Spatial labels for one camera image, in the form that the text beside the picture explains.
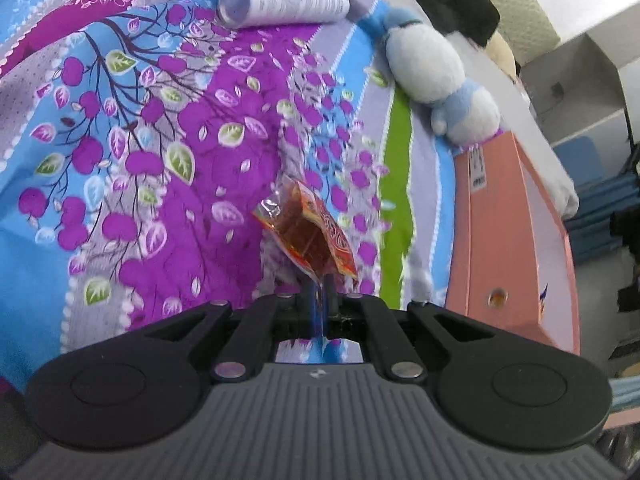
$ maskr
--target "white plush toy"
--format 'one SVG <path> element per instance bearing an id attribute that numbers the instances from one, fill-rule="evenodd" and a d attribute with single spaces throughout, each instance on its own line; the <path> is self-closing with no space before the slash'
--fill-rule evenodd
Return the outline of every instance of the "white plush toy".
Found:
<path id="1" fill-rule="evenodd" d="M 432 108 L 436 135 L 470 146 L 496 134 L 500 110 L 494 98 L 466 77 L 460 56 L 443 35 L 405 9 L 391 9 L 385 28 L 391 72 L 411 99 Z"/>

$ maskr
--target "quilted fabric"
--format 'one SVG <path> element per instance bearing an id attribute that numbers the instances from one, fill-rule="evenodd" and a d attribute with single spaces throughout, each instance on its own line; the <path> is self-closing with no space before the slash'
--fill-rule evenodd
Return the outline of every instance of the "quilted fabric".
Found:
<path id="1" fill-rule="evenodd" d="M 537 0 L 491 1 L 500 12 L 498 30 L 520 64 L 549 52 L 560 41 Z"/>

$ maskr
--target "colorful fabric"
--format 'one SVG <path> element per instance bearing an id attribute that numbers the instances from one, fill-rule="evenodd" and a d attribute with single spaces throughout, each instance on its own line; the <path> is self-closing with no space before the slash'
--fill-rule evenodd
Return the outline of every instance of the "colorful fabric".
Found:
<path id="1" fill-rule="evenodd" d="M 60 352 L 297 287 L 251 215 L 284 173 L 344 228 L 348 289 L 444 304 L 452 153 L 378 49 L 386 3 L 231 32 L 213 2 L 70 0 L 7 50 L 0 374 L 18 388 Z"/>

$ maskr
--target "spray can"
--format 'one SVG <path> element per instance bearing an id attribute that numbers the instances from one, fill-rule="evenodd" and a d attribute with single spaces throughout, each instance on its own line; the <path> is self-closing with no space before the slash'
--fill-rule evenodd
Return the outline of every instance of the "spray can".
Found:
<path id="1" fill-rule="evenodd" d="M 228 28 L 330 23 L 343 19 L 349 7 L 349 0 L 218 0 L 218 16 Z"/>

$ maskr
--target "blue and white plush toy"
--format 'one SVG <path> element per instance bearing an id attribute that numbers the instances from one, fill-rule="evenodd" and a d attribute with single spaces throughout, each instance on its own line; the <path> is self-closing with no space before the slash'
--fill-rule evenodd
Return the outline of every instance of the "blue and white plush toy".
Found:
<path id="1" fill-rule="evenodd" d="M 481 85 L 465 75 L 460 56 L 431 25 L 405 9 L 385 16 L 386 57 L 409 97 L 432 108 L 431 128 L 459 146 L 493 137 L 500 110 Z"/>

